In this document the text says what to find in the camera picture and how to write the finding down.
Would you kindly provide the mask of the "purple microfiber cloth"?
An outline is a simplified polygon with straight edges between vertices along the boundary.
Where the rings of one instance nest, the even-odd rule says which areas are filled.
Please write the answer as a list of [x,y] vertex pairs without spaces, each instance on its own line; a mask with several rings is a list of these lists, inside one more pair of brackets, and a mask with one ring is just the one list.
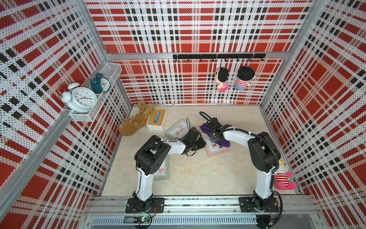
[[[210,135],[211,134],[211,130],[208,126],[208,124],[204,123],[200,126],[200,129],[202,132],[204,132],[205,134],[207,135]],[[224,141],[215,141],[215,143],[220,147],[220,148],[223,148],[223,147],[226,147],[226,148],[229,148],[230,147],[230,142],[227,141],[227,140],[224,140]]]

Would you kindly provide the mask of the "green frame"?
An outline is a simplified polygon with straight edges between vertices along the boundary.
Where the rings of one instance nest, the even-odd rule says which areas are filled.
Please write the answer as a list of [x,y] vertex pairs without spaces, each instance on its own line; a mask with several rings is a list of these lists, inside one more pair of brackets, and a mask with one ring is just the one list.
[[189,131],[190,126],[187,123],[188,119],[183,118],[172,125],[165,131],[165,136],[168,139],[176,140],[179,138],[183,138]]

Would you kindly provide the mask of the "pink picture frame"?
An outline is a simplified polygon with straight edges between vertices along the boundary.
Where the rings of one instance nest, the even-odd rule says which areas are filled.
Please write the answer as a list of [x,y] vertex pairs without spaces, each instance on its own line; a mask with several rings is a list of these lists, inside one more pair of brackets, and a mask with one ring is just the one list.
[[203,140],[206,142],[205,150],[207,153],[207,156],[214,157],[222,154],[226,154],[229,152],[229,149],[226,147],[221,147],[219,144],[216,144],[215,142],[211,142],[210,137],[205,134],[201,133]]

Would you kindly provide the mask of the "pink object behind right arm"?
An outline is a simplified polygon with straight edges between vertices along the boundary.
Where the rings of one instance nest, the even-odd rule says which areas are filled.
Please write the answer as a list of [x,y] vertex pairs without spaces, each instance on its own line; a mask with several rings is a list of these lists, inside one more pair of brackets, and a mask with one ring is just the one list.
[[291,182],[289,179],[292,177],[292,172],[289,170],[289,166],[285,160],[279,160],[279,169],[274,175],[273,188],[277,190],[295,190],[297,184]]

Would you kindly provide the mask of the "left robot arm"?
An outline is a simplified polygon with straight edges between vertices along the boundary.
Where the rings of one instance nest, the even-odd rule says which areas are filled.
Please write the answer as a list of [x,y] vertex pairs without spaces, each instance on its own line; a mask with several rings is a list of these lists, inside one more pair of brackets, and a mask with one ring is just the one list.
[[206,142],[201,133],[194,127],[176,140],[166,140],[153,135],[138,150],[134,159],[139,173],[137,188],[132,194],[132,203],[136,210],[147,212],[152,206],[153,178],[166,157],[171,154],[193,156],[197,150],[203,149]]

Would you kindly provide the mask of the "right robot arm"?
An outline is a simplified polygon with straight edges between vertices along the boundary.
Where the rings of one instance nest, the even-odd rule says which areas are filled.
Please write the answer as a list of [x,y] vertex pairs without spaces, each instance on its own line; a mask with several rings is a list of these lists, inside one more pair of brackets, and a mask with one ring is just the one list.
[[274,174],[279,169],[281,158],[275,143],[267,132],[254,134],[249,131],[221,125],[217,118],[207,118],[210,137],[213,140],[230,141],[249,149],[251,161],[257,169],[256,187],[253,192],[252,208],[263,212],[275,204],[273,183]]

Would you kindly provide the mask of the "green frame near arm base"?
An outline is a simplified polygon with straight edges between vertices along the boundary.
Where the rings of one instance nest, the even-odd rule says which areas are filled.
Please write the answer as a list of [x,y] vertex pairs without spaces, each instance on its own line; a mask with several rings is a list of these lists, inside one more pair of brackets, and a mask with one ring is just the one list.
[[169,155],[165,158],[160,168],[154,174],[154,180],[164,180],[169,179]]

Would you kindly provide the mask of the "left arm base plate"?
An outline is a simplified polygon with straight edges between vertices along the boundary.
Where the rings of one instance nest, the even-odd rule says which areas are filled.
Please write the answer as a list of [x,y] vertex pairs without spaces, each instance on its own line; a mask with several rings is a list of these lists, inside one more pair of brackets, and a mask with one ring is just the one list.
[[163,213],[165,207],[165,198],[150,197],[146,201],[138,198],[129,198],[127,201],[125,213]]

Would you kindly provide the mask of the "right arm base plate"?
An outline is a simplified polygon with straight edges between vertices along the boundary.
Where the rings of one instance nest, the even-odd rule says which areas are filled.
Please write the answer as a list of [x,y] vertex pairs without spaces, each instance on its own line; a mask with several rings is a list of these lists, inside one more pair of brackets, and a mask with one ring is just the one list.
[[240,197],[239,207],[243,213],[279,212],[280,209],[274,197],[261,199],[260,197]]

